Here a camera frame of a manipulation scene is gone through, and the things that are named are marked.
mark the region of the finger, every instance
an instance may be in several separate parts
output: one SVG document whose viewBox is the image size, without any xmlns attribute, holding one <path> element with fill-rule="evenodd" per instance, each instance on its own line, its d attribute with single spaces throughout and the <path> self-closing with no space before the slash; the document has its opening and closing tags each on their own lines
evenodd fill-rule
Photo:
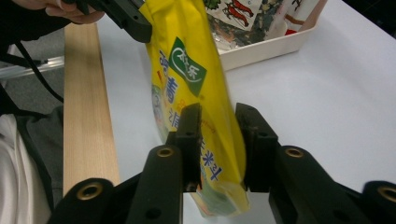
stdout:
<svg viewBox="0 0 396 224">
<path fill-rule="evenodd" d="M 88 6 L 88 11 L 89 11 L 89 13 L 93 13 L 96 10 L 93 9 L 93 7 L 91 7 L 91 6 Z M 70 19 L 70 18 L 73 18 L 73 17 L 83 16 L 83 15 L 84 15 L 84 13 L 82 13 L 80 10 L 76 9 L 74 11 L 66 12 L 62 16 L 67 18 L 67 19 Z"/>
<path fill-rule="evenodd" d="M 47 5 L 46 1 L 41 1 L 41 0 L 36 0 L 36 1 L 12 0 L 12 2 L 14 2 L 20 7 L 24 7 L 31 10 L 43 9 Z"/>
<path fill-rule="evenodd" d="M 94 11 L 90 15 L 71 17 L 71 18 L 69 18 L 69 20 L 73 21 L 75 23 L 87 24 L 87 23 L 93 23 L 93 22 L 99 21 L 104 15 L 105 15 L 105 12 Z"/>
<path fill-rule="evenodd" d="M 58 6 L 66 12 L 74 11 L 77 8 L 76 3 L 66 3 L 63 0 L 48 0 L 50 4 Z"/>
<path fill-rule="evenodd" d="M 66 16 L 66 12 L 63 9 L 54 6 L 47 6 L 46 13 L 49 16 L 56 16 L 56 17 Z"/>
</svg>

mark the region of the white table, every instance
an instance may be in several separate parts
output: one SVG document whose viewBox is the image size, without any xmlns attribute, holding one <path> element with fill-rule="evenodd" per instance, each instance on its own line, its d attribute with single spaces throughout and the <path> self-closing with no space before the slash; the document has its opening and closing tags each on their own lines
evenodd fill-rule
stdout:
<svg viewBox="0 0 396 224">
<path fill-rule="evenodd" d="M 161 144 L 145 46 L 109 18 L 98 23 L 121 181 Z M 233 104 L 256 107 L 282 145 L 308 150 L 334 181 L 396 183 L 396 40 L 341 0 L 324 8 L 297 52 L 226 73 Z M 203 219 L 186 195 L 185 223 L 273 223 L 267 194 L 239 217 Z"/>
</svg>

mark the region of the wooden board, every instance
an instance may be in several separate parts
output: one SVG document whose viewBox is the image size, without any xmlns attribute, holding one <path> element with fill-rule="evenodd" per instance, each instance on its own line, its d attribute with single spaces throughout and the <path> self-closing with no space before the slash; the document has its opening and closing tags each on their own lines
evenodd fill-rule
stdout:
<svg viewBox="0 0 396 224">
<path fill-rule="evenodd" d="M 120 183 L 96 24 L 64 29 L 64 194 L 81 180 Z"/>
</svg>

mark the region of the yellow snack bag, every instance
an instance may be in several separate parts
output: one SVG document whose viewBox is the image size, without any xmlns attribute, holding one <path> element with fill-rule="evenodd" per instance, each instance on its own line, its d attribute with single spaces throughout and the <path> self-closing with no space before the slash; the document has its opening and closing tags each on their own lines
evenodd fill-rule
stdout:
<svg viewBox="0 0 396 224">
<path fill-rule="evenodd" d="M 202 108 L 202 187 L 192 197 L 203 216 L 247 211 L 244 142 L 203 0 L 147 0 L 140 11 L 153 27 L 147 51 L 153 110 L 163 141 L 177 129 L 184 106 L 199 103 Z"/>
</svg>

